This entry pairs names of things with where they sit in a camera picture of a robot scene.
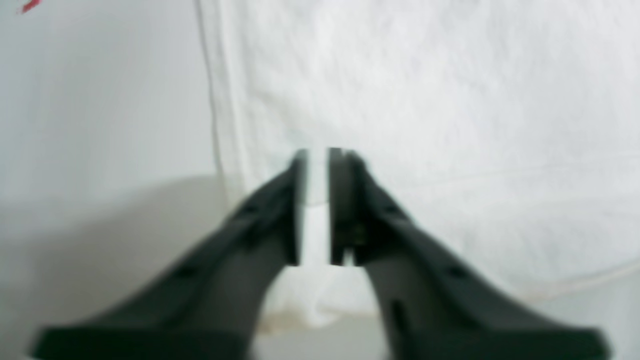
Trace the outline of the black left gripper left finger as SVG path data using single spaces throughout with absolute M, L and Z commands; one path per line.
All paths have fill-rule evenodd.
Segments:
M 307 150 L 197 246 L 98 316 L 49 326 L 37 360 L 243 360 L 270 285 L 300 263 Z

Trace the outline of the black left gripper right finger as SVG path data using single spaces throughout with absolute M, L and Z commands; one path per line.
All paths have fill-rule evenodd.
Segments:
M 330 262 L 364 268 L 396 360 L 608 360 L 596 328 L 512 300 L 425 233 L 352 150 L 327 160 Z

